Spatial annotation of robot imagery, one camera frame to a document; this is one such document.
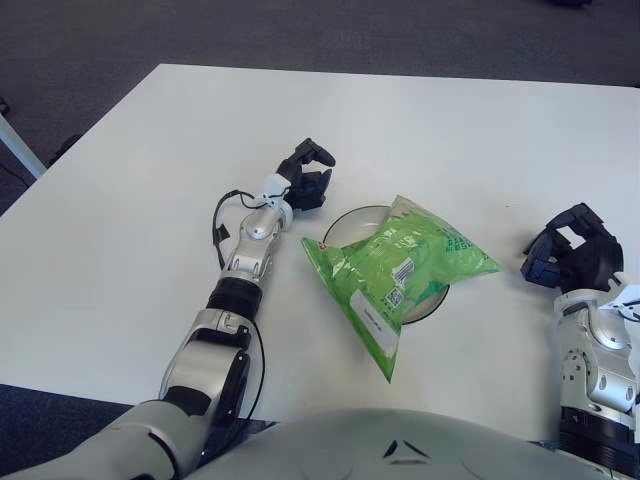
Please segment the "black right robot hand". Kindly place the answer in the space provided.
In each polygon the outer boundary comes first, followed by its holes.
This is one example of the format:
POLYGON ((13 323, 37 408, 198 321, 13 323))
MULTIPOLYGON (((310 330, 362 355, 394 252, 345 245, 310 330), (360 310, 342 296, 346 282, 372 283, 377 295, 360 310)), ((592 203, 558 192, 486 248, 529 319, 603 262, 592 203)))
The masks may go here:
POLYGON ((563 293, 607 292, 609 279, 624 270, 621 244, 585 203, 552 218, 523 251, 523 278, 563 293))

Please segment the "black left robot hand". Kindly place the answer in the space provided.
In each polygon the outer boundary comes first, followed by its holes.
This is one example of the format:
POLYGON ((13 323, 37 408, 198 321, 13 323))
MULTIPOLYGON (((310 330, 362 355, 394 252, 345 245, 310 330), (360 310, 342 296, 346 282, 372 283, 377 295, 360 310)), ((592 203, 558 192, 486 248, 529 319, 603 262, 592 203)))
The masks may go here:
POLYGON ((302 141, 276 170, 277 174, 290 183, 283 195, 284 200, 293 210, 308 211, 320 208, 326 200, 325 192, 335 165, 335 158, 311 138, 302 141), (304 172, 303 166, 312 162, 318 162, 327 169, 304 172))

